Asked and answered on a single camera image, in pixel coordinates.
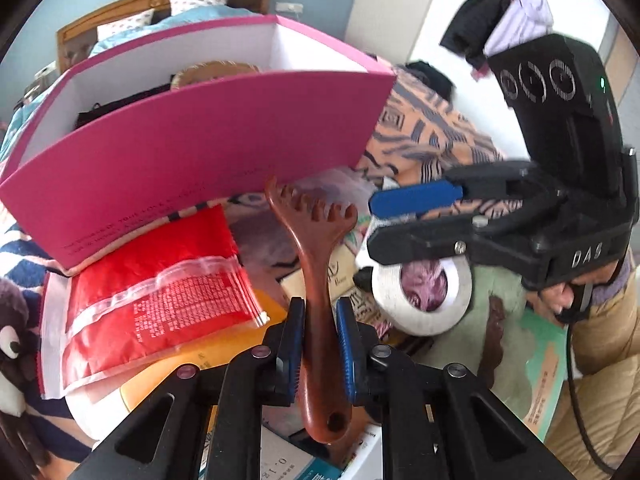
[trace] screw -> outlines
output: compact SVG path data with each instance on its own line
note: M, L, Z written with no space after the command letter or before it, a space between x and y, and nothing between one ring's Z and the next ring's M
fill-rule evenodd
M267 345L258 345L251 348L251 355L256 359L264 359L271 355L271 348Z
M371 355L373 357L385 358L391 355L391 348L388 345L375 345L371 349Z
M464 242L456 242L453 246L453 250L456 254L464 254L466 252L466 244Z
M464 377L466 375L465 365L461 365L460 363L451 363L447 366L447 372L451 377Z
M175 373L180 379L191 379L198 371L198 367L194 365L182 365Z
M476 215L471 219L471 223L473 227L486 227L489 219L484 215Z
M536 236L531 240L531 248L538 252L546 251L548 248L548 242L543 235Z

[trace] white tape roll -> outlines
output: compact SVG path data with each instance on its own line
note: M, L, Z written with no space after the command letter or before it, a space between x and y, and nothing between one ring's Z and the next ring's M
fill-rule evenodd
M432 312L423 312L407 300L400 283L402 266L374 266L373 297L395 327L411 335L446 332L462 319L471 301L471 269L464 256L440 261L447 277L447 295Z

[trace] black jacket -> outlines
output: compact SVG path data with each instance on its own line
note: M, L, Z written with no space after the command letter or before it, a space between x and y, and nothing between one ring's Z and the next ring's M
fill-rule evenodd
M436 92L445 101L451 102L453 83L442 72L423 60L412 61L404 66L413 76L417 77L425 86Z
M441 46L464 56L475 69L486 63L484 44L504 16L511 0L467 0L444 33Z

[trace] wooden headboard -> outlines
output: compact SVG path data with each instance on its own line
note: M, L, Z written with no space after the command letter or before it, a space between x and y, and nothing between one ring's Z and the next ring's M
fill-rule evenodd
M239 7L266 14L269 0L229 0L229 7ZM170 15L169 0L119 0L94 10L58 31L58 67L62 74L85 59L98 41L97 27L154 9L154 23Z

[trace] orange patterned fabric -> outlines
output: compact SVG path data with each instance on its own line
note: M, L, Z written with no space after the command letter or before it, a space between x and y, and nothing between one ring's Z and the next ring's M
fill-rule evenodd
M462 164L502 160L491 137L478 133L465 116L401 68L357 170L370 180L390 176L401 186L440 178ZM500 217L519 201L459 201L430 211L428 217L478 211Z

